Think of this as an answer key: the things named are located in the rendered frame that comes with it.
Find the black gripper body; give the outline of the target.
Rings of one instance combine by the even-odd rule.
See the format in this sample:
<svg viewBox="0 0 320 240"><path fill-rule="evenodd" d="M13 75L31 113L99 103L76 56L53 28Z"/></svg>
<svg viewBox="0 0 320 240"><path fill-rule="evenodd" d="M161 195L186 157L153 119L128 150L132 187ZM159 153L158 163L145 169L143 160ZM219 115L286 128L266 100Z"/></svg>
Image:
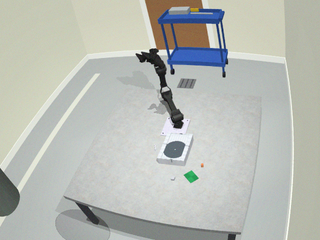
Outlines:
<svg viewBox="0 0 320 240"><path fill-rule="evenodd" d="M145 61L155 65L158 62L157 53L153 52L150 59L147 59L145 56L143 56L142 61L139 62L143 63Z"/></svg>

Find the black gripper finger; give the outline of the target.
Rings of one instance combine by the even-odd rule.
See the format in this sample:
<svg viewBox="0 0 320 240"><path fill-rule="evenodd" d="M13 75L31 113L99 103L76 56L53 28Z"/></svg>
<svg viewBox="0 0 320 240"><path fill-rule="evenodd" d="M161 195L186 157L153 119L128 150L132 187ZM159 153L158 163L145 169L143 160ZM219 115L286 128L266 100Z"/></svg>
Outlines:
<svg viewBox="0 0 320 240"><path fill-rule="evenodd" d="M143 54L135 54L137 56L137 58L139 59L139 61L141 62L143 60L144 55Z"/></svg>
<svg viewBox="0 0 320 240"><path fill-rule="evenodd" d="M144 55L148 60L151 58L153 52L147 53L147 52L141 52L142 55Z"/></svg>

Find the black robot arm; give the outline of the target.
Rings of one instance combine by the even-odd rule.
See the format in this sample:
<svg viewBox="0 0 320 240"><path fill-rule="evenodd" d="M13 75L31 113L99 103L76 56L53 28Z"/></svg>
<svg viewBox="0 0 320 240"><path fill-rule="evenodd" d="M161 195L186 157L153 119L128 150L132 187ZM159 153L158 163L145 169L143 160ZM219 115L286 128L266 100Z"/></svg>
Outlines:
<svg viewBox="0 0 320 240"><path fill-rule="evenodd" d="M159 50L156 48L151 48L149 49L149 52L156 52L158 53ZM166 101L170 107L171 110L171 120L172 123L174 123L173 128L177 128L177 129L182 129L184 122L182 122L182 120L184 120L184 115L181 113L181 111L179 109L176 108L174 102L173 102L173 94L171 89L168 87L167 82L166 82L166 77L165 75L167 74L167 67L166 64L164 63L163 60L161 60L160 56L157 54L156 57L158 58L158 61L156 64L154 64L154 68L155 68L155 72L158 74L159 79L160 79L160 93L162 98L164 99L164 101ZM168 87L170 90L163 92L162 93L162 88L164 87Z"/></svg>

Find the dark grey round disc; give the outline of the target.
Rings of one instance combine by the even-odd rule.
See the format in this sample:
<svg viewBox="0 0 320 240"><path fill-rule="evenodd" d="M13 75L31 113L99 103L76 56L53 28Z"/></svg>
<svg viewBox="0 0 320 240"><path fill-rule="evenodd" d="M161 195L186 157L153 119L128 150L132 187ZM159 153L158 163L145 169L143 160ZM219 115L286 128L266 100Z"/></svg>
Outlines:
<svg viewBox="0 0 320 240"><path fill-rule="evenodd" d="M182 141L170 142L166 145L163 153L168 158L178 158L182 156L185 145Z"/></svg>

